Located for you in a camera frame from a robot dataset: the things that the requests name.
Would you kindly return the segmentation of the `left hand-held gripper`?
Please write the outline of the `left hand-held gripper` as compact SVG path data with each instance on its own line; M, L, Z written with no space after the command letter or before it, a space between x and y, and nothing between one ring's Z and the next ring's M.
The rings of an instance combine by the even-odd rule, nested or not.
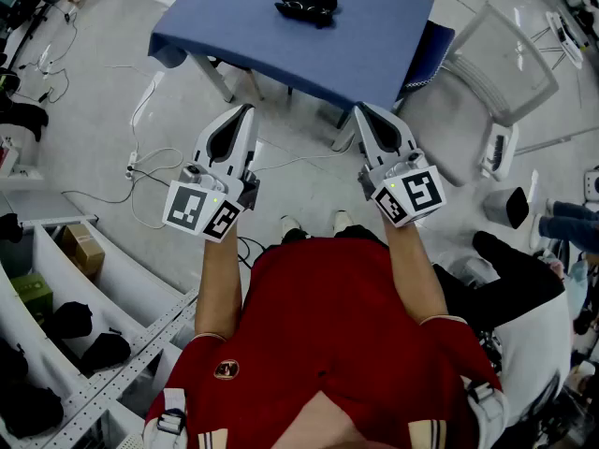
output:
M255 107L229 109L199 134L192 162L169 185L162 222L212 242L222 241L255 207L260 180L251 171L257 139Z

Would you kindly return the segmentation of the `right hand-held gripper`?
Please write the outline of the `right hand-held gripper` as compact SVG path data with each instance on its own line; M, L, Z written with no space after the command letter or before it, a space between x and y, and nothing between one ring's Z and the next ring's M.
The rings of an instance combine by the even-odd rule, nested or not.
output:
M415 150L416 140L408 125L394 113L368 103L357 103L354 116L360 151L370 166L358 173L366 199L396 228L443 207L446 196L438 169L428 163L422 150Z

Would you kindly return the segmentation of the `person's right forearm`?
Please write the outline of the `person's right forearm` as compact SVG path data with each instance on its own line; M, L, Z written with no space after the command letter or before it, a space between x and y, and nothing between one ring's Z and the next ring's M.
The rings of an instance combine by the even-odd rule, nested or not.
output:
M393 282L407 314L423 326L432 320L466 322L451 316L445 296L414 224L395 227L382 217Z

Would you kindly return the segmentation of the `person's left forearm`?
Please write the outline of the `person's left forearm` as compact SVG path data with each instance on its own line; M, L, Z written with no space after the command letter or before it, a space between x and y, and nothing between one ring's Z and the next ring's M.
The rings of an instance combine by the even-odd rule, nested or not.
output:
M195 334L228 340L238 328L242 307L237 225L220 243L205 242L197 295Z

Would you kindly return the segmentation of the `grey mesh office chair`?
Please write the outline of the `grey mesh office chair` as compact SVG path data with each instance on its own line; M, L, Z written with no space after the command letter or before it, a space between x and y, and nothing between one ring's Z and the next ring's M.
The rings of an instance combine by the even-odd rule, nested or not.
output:
M519 121L558 89L534 43L485 4L455 37L434 78L403 99L399 116L452 185L502 181L518 146Z

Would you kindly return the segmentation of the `table with blue cover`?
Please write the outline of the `table with blue cover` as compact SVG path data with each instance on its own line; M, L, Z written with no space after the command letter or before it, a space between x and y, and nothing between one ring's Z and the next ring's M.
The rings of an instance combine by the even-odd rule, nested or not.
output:
M338 0L333 24L284 17L277 0L176 0L153 28L148 53L167 68L192 59L224 100L232 92L212 58L250 68L350 110L390 109L434 0Z

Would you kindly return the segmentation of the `person's black trousers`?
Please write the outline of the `person's black trousers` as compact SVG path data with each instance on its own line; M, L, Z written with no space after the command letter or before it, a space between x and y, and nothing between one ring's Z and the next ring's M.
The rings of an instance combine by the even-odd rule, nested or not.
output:
M301 227L293 227L284 234L281 244L306 240L310 239L311 237L312 236L308 234L306 231L304 231ZM331 236L331 238L369 240L374 243L377 243L379 246L383 247L386 250L388 249L388 246L382 240L380 240L372 231L359 224L350 225L346 229L338 233L335 233L333 236Z

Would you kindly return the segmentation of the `grey waste bin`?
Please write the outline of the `grey waste bin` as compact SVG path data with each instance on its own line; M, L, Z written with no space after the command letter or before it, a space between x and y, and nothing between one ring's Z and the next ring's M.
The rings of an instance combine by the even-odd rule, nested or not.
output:
M491 192L483 201L487 219L495 224L518 229L529 215L529 203L521 187Z

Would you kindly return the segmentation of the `brown cardboard box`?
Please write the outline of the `brown cardboard box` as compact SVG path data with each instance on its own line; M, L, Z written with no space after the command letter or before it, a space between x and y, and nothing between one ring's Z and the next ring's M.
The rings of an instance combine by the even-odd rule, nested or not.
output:
M60 248L90 281L95 278L104 262L105 253L102 247L84 224L67 225Z

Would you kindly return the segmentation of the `person's red shirt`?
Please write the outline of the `person's red shirt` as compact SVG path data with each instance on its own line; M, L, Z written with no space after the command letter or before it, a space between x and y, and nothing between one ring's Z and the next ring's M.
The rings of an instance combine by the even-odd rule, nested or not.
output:
M490 449L508 403L466 324L419 326L388 250L306 239L260 256L231 338L195 335L142 433L144 449Z

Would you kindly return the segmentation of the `white device on tripod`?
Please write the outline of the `white device on tripod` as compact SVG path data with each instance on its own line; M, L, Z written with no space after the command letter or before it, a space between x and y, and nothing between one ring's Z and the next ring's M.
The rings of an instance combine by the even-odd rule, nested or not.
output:
M559 12L547 11L546 19L549 29L557 38L563 53L572 65L580 70L584 62L583 52L562 15Z

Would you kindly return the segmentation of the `white perforated shelving unit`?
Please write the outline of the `white perforated shelving unit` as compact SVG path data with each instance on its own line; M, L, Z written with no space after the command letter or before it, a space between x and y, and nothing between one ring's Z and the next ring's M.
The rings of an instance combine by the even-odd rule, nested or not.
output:
M9 449L137 449L143 419L181 353L179 332L191 331L193 298L185 296L123 252L90 221L79 220L102 248L97 275L83 275L59 246L69 218L26 223L18 243L0 241L0 338L21 349L28 381L61 400L62 422L18 439L0 418L0 442ZM92 313L90 335L53 342L26 309L14 278L40 275L53 292L53 306L71 301ZM75 362L101 334L116 334L130 356L113 367L83 372Z

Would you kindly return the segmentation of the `black fabric bag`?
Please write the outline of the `black fabric bag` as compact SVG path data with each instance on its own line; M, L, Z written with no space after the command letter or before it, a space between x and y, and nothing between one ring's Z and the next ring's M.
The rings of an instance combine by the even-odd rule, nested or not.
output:
M28 373L28 363L21 346L12 347L0 338L0 384L23 380Z
M22 439L58 426L64 409L50 388L18 383L0 391L0 416L7 431Z
M91 373L125 362L131 355L129 342L114 332L101 333L80 359L80 370Z
M51 316L47 329L52 337L69 340L87 337L93 330L93 314L86 304L71 301Z

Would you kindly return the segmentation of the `green box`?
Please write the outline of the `green box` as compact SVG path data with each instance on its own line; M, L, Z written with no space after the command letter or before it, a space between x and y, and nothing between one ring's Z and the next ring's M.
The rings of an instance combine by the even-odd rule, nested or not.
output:
M10 280L26 309L43 325L52 313L53 293L39 273L31 273Z

